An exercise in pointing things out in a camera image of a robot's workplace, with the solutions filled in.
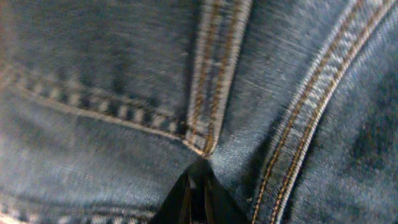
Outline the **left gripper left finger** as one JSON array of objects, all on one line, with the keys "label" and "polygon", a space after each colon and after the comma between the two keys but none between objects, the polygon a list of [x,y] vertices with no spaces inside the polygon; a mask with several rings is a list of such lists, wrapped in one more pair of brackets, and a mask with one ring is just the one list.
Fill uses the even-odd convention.
[{"label": "left gripper left finger", "polygon": [[190,223],[190,180],[184,172],[148,224]]}]

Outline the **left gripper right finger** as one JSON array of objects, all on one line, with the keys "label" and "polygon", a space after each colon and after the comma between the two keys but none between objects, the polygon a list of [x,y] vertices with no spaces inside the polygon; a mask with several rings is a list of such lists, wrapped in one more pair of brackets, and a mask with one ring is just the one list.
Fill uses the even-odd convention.
[{"label": "left gripper right finger", "polygon": [[205,213],[208,223],[247,224],[247,216],[236,205],[229,192],[223,187],[214,174],[210,163],[201,160],[201,169],[205,196]]}]

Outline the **dark blue jeans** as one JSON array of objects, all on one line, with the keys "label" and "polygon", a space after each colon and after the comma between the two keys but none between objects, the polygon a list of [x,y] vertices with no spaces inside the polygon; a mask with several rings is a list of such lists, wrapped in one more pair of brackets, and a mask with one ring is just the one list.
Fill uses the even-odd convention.
[{"label": "dark blue jeans", "polygon": [[249,223],[397,222],[396,1],[2,1],[1,222],[148,223],[207,160]]}]

